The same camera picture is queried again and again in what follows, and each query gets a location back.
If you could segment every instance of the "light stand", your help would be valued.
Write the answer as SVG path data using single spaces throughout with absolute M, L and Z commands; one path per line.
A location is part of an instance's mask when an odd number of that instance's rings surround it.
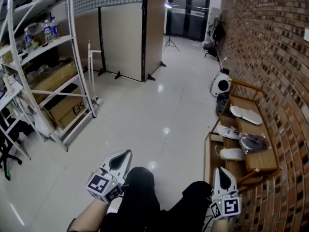
M 164 4 L 166 8 L 171 9 L 171 13 L 173 12 L 173 6 L 170 5 L 169 3 L 165 3 Z M 171 31 L 171 27 L 172 27 L 172 20 L 170 20 L 170 26 L 169 26 L 169 40 L 166 42 L 166 44 L 163 46 L 163 51 L 165 50 L 165 48 L 167 48 L 168 46 L 172 46 L 172 47 L 176 47 L 177 50 L 180 52 L 180 50 L 178 49 L 178 47 L 175 45 L 175 43 L 170 39 L 170 31 Z

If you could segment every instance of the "tripod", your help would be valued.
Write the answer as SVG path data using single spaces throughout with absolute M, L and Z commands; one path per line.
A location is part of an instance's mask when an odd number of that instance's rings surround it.
M 177 50 L 180 52 L 180 50 L 178 49 L 178 47 L 175 45 L 175 43 L 170 39 L 170 33 L 169 33 L 169 40 L 166 42 L 166 44 L 164 45 L 163 51 L 165 50 L 165 48 L 167 48 L 168 46 L 172 46 L 172 47 L 176 47 Z
M 172 13 L 173 13 L 173 6 L 171 7 L 171 10 L 170 10 L 171 17 L 172 17 L 172 15 L 173 15 Z M 162 51 L 162 52 L 164 52 L 165 48 L 167 48 L 168 46 L 176 47 L 177 50 L 180 52 L 180 50 L 179 50 L 178 47 L 175 45 L 175 43 L 170 39 L 171 28 L 172 28 L 172 19 L 170 19 L 169 40 L 168 40 L 168 41 L 166 42 L 166 44 L 164 45 L 163 51 Z

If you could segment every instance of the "beige partition panel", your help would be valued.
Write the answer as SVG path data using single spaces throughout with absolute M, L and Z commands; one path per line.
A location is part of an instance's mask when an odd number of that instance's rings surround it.
M 141 81 L 142 3 L 101 7 L 106 70 Z
M 146 26 L 145 79 L 160 65 L 164 33 L 165 0 L 148 0 Z
M 60 4 L 53 9 L 53 16 L 58 22 L 59 35 L 68 35 L 68 20 L 65 17 L 65 4 Z M 92 50 L 100 50 L 99 26 L 98 26 L 98 8 L 87 10 L 76 14 L 75 30 L 78 44 L 79 55 L 82 66 L 88 66 L 88 41 L 91 41 Z M 58 46 L 61 57 L 73 56 L 70 43 Z M 100 53 L 93 54 L 94 70 L 99 71 L 102 68 L 102 58 Z

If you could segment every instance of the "cable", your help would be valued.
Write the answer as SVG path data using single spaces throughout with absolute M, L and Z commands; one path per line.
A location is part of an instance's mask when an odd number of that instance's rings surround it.
M 206 231 L 208 224 L 209 224 L 209 223 L 211 222 L 211 220 L 213 219 L 213 216 L 209 216 L 209 217 L 211 217 L 211 218 L 209 219 L 208 223 L 206 223 L 206 226 L 204 227 L 203 232 Z

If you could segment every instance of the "person's leg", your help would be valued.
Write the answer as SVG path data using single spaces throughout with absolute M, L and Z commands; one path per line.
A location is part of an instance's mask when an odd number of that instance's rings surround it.
M 155 196 L 154 175 L 143 167 L 133 168 L 126 177 L 126 184 L 118 214 L 147 217 L 160 211 Z
M 204 181 L 189 185 L 183 191 L 183 198 L 164 215 L 166 231 L 202 231 L 211 190 L 212 187 Z
M 107 214 L 101 225 L 104 232 L 132 229 L 144 231 L 150 220 L 160 212 L 155 196 L 154 175 L 143 167 L 133 168 L 126 177 L 122 202 L 117 214 Z

